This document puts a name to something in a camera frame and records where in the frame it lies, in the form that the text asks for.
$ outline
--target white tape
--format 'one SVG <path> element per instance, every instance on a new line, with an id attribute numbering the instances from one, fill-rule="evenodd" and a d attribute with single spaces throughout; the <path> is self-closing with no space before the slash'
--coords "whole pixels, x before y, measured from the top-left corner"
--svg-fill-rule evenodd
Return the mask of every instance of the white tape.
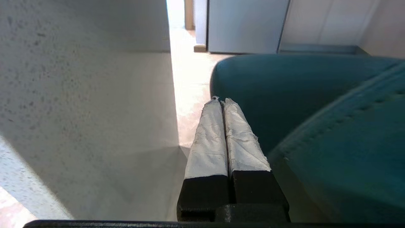
<path id="1" fill-rule="evenodd" d="M 230 174 L 235 170 L 270 171 L 270 165 L 241 107 L 229 98 L 225 99 L 224 117 Z"/>
<path id="2" fill-rule="evenodd" d="M 190 148 L 184 178 L 228 175 L 222 108 L 217 98 L 205 104 Z"/>

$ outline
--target teal upholstered seat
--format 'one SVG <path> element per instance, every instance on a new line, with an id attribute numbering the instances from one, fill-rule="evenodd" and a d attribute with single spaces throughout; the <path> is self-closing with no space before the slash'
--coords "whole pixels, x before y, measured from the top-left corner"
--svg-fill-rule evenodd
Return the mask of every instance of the teal upholstered seat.
<path id="1" fill-rule="evenodd" d="M 404 93 L 404 61 L 369 56 L 237 56 L 211 79 L 333 222 L 405 222 Z"/>

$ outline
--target teal chair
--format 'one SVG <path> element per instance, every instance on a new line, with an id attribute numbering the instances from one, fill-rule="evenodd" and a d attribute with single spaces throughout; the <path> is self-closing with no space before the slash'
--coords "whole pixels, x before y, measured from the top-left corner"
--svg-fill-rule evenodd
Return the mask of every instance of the teal chair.
<path id="1" fill-rule="evenodd" d="M 404 93 L 404 60 L 370 56 L 243 55 L 211 78 L 211 95 L 240 105 L 291 210 L 292 171 L 331 222 L 405 222 Z"/>

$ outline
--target gray door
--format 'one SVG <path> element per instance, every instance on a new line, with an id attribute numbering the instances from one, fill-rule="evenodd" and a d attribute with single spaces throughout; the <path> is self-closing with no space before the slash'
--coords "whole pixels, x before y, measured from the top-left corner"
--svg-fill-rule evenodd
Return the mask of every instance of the gray door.
<path id="1" fill-rule="evenodd" d="M 276 53 L 289 0 L 210 0 L 208 51 Z"/>

